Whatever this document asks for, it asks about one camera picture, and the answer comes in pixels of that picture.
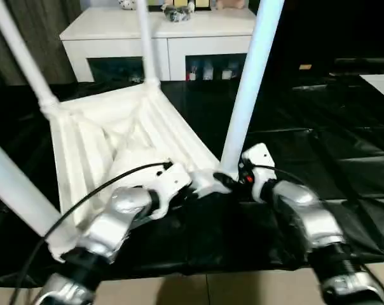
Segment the tile floor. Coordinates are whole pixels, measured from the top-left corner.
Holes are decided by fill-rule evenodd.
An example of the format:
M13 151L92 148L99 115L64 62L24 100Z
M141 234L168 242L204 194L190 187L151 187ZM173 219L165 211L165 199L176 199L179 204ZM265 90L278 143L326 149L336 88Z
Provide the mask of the tile floor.
M384 263L370 265L384 283ZM0 288L0 305L7 304L11 289ZM36 295L39 289L32 291ZM18 305L25 305L24 290ZM322 305L310 269L168 276L104 282L96 305Z

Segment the figurine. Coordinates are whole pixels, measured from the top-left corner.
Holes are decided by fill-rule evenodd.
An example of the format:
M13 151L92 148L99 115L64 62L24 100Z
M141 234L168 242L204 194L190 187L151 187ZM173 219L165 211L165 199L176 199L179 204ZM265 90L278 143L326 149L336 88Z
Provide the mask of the figurine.
M161 6L166 18L171 22L186 21L191 18L191 13L195 11L195 3L190 1L187 6L175 7L165 3Z
M135 10L135 0L118 0L118 3L120 4L121 8L123 10Z

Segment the white cabinet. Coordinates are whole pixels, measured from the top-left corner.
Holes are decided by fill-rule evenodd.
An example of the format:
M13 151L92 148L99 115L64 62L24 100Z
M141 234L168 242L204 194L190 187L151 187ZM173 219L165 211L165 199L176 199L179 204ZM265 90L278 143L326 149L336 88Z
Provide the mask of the white cabinet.
M247 53L255 16L248 9L197 11L187 22L172 23L149 13L156 70L162 81L185 80L190 55ZM137 14L119 8L89 8L61 33L76 79L94 81L92 58L134 58L141 64Z

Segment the cabinet door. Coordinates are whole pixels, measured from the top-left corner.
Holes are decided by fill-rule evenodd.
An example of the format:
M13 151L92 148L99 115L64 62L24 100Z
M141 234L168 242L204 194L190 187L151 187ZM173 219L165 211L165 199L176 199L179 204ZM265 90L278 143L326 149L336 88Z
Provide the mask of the cabinet door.
M168 39L169 70L172 81L186 79L186 57L247 53L251 36L192 37Z
M167 40L152 39L156 72L160 80L170 80ZM101 39L63 41L65 51L71 62L76 79L94 81L89 58L141 57L140 39Z

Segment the black cable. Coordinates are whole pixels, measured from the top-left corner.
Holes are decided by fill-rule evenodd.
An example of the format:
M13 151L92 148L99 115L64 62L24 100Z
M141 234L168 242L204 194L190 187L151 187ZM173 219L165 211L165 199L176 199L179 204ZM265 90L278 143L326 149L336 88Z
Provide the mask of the black cable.
M97 187L92 192L87 194L85 197L80 199L78 201L78 203L75 204L73 207L68 209L68 211L64 215L62 215L61 218L59 218L56 221L56 223L54 223L52 225L52 227L48 230L48 232L46 232L46 234L40 239L40 241L36 244L34 250L31 252L31 254L28 257L28 259L25 261L25 263L22 266L22 269L20 271L20 274L19 274L19 276L17 278L17 284L15 285L15 289L13 291L13 294L12 294L8 304L9 305L15 305L15 302L17 300L18 294L20 293L20 289L21 289L22 283L24 281L24 278L26 277L26 275L28 273L28 270L29 270L29 267L32 264L36 254L39 251L39 249L45 243L46 239L52 234L52 232L54 232L54 230L56 230L56 228L58 228L59 225L66 218L68 218L68 216L70 216L70 214L73 213L73 211L75 211L78 207L80 207L84 202L89 200L91 197L95 196L98 192L100 192L101 190L105 189L107 186L110 186L111 184L115 183L117 180L120 180L120 179L122 179L122 178L124 178L124 177L126 177L128 175L131 175L132 173L138 172L139 170L143 170L145 168L154 167L154 166L160 166L160 165L168 166L168 165L171 165L171 164L172 164L171 162L151 163L151 164L146 164L146 165L142 165L142 166L133 168L132 170L129 170L129 171L125 172L125 173L122 173L121 175L118 175L117 177L115 177L115 178L113 178L113 179L103 183L101 186Z
M297 175L294 175L293 173L287 172L285 170L281 170L279 168L275 168L274 166L268 166L268 165L259 165L259 164L253 164L253 167L259 167L259 168L266 168L268 170L273 170L277 173L283 173L287 177L290 177L292 180L295 180L295 182L302 184L303 186L306 186L306 182L299 178Z

